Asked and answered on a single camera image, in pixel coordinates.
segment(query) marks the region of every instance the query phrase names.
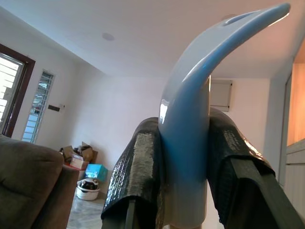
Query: black foam padding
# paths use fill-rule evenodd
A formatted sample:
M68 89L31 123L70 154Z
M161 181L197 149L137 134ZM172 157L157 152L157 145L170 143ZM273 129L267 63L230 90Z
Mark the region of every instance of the black foam padding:
M237 182L230 158L250 159L261 174L275 174L270 164L241 134L234 122L221 111L211 108L207 178L214 205L223 224L227 221Z
M139 124L116 163L101 218L127 211L130 199L136 200L136 214L141 228L163 224L163 166L158 118Z

